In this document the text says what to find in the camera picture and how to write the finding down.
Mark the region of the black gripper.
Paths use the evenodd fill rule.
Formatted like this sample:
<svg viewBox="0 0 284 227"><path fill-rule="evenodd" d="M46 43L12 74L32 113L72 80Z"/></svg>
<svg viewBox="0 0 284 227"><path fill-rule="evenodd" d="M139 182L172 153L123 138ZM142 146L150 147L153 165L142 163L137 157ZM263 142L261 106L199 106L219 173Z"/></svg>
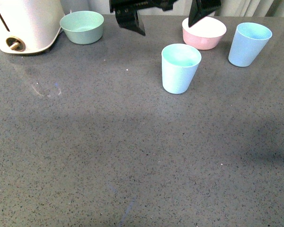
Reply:
<svg viewBox="0 0 284 227"><path fill-rule="evenodd" d="M111 12L115 12L120 28L146 36L144 24L140 20L140 14L137 10L160 8L163 11L168 11L173 9L175 2L176 0L110 0L109 7ZM220 6L221 0L193 0L188 17L188 26L193 26Z"/></svg>

